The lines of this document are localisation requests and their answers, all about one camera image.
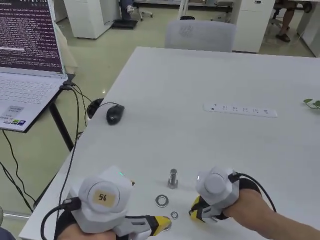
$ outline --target human hand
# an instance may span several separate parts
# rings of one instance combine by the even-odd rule
[[[275,214],[260,193],[251,189],[240,190],[238,200],[223,213],[265,238],[268,238],[266,223]]]
[[[72,224],[60,234],[57,240],[116,240],[116,234],[112,231],[88,234],[81,231],[77,224]]]

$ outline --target washer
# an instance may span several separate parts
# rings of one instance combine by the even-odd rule
[[[162,230],[163,232],[168,231],[172,226],[171,219],[169,217],[167,217],[167,216],[164,216],[164,217],[170,220],[170,224],[165,229]]]
[[[161,204],[159,202],[160,199],[164,199],[165,202],[163,204]],[[165,208],[166,206],[168,206],[169,204],[169,198],[166,195],[160,194],[159,196],[157,196],[155,198],[155,204],[159,207],[159,208]]]
[[[179,214],[176,211],[171,212],[170,216],[172,219],[176,220],[179,218]]]

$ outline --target white power strip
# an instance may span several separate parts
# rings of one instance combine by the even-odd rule
[[[277,112],[267,108],[256,108],[249,106],[236,106],[226,105],[218,103],[205,103],[203,104],[203,110],[207,112],[217,112],[225,114],[240,114],[265,118],[277,118]]]

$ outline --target laptop screen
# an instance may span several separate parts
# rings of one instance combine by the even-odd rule
[[[0,0],[0,67],[63,72],[48,0]]]

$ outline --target black mouse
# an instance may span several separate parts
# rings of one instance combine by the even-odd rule
[[[116,125],[120,122],[124,113],[125,107],[122,105],[115,105],[109,108],[106,112],[106,121],[109,125]]]

